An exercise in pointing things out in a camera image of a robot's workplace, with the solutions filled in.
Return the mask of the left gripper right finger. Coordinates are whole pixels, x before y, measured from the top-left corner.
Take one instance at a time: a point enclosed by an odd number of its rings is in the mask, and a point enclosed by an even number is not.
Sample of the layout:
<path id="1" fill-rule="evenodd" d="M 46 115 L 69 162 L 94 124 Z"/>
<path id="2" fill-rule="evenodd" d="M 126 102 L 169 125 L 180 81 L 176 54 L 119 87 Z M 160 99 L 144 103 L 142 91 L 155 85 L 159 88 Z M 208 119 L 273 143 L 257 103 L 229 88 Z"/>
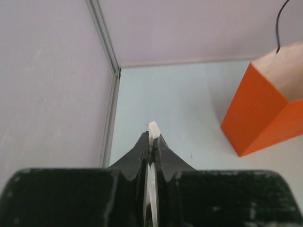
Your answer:
<path id="1" fill-rule="evenodd" d="M 301 212 L 281 175 L 266 170 L 196 170 L 153 142 L 161 227 L 298 227 Z"/>

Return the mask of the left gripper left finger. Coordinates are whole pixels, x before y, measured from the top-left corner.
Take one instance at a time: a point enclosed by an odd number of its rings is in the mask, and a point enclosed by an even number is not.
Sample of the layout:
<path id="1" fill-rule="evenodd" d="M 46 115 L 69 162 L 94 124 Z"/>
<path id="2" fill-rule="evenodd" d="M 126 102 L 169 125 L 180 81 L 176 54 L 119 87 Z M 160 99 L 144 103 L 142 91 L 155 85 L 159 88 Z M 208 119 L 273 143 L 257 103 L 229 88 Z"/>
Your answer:
<path id="1" fill-rule="evenodd" d="M 3 227 L 145 226 L 149 134 L 108 168 L 24 168 L 0 196 Z"/>

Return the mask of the white straw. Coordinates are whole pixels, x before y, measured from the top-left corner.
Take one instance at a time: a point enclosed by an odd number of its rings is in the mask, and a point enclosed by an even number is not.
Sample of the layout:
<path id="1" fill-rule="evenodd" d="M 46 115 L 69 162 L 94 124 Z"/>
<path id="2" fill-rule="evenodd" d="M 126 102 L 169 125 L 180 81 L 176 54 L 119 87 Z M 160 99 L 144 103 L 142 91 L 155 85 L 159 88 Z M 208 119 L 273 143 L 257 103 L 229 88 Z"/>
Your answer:
<path id="1" fill-rule="evenodd" d="M 151 219 L 154 227 L 158 227 L 158 196 L 157 196 L 157 186 L 156 186 L 156 170 L 154 163 L 154 151 L 153 144 L 154 140 L 160 136 L 160 130 L 155 121 L 148 124 L 149 132 L 149 165 L 148 165 L 148 177 L 147 177 L 147 187 L 148 195 L 150 198 L 151 207 Z"/>

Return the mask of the orange paper bag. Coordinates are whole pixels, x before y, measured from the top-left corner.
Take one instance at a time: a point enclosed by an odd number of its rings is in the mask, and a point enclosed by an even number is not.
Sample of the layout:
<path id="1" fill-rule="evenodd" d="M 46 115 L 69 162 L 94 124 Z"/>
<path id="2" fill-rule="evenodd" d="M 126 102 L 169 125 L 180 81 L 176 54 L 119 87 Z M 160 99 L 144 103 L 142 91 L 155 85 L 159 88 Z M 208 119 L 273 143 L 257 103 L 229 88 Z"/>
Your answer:
<path id="1" fill-rule="evenodd" d="M 281 46 L 251 61 L 221 129 L 242 157 L 303 133 L 303 44 Z"/>

